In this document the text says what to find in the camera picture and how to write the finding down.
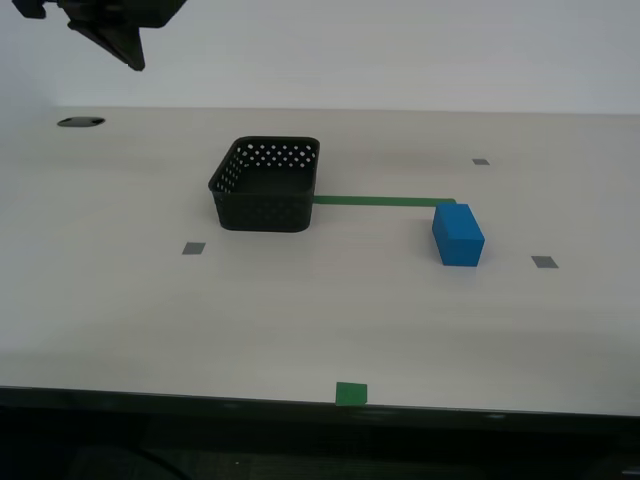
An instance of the black basket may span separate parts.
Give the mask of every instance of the black basket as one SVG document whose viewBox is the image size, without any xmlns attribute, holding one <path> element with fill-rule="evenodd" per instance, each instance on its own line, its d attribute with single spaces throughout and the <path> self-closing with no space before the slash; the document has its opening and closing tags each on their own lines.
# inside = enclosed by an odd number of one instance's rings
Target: black basket
<svg viewBox="0 0 640 480">
<path fill-rule="evenodd" d="M 309 227 L 320 143 L 305 137 L 243 137 L 209 181 L 228 230 L 300 232 Z"/>
</svg>

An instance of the green square marker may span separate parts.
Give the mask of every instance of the green square marker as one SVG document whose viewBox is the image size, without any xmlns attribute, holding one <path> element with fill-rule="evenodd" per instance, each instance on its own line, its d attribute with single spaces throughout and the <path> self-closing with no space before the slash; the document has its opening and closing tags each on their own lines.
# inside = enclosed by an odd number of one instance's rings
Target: green square marker
<svg viewBox="0 0 640 480">
<path fill-rule="evenodd" d="M 367 404 L 367 386 L 363 383 L 336 384 L 336 405 L 354 407 Z"/>
</svg>

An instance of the green tape strip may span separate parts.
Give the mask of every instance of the green tape strip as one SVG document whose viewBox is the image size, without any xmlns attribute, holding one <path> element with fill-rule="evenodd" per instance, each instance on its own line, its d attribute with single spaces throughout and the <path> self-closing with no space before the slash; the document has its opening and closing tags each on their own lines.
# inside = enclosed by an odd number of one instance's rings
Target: green tape strip
<svg viewBox="0 0 640 480">
<path fill-rule="evenodd" d="M 373 205 L 384 207 L 435 207 L 439 203 L 456 203 L 453 198 L 408 198 L 408 197 L 344 197 L 316 195 L 314 203 L 319 205 Z"/>
<path fill-rule="evenodd" d="M 367 404 L 367 386 L 363 383 L 336 384 L 336 405 L 338 407 L 357 407 Z"/>
</svg>

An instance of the blue cube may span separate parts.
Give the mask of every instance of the blue cube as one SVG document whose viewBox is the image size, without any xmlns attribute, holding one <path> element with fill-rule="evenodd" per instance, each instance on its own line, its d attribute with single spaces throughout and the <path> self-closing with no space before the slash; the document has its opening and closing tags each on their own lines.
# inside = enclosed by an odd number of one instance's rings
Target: blue cube
<svg viewBox="0 0 640 480">
<path fill-rule="evenodd" d="M 433 219 L 433 236 L 442 263 L 457 267 L 477 267 L 484 235 L 469 205 L 441 203 Z"/>
</svg>

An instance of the floor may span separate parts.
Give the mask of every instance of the floor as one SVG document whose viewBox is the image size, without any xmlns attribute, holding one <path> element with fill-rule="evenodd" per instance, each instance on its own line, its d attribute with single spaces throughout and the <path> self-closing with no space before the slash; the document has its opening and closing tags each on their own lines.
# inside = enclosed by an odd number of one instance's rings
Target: floor
<svg viewBox="0 0 640 480">
<path fill-rule="evenodd" d="M 194 480 L 480 480 L 473 467 L 361 459 L 242 455 L 197 451 L 154 452 Z M 175 480 L 171 474 L 130 452 L 84 448 L 67 480 Z"/>
</svg>

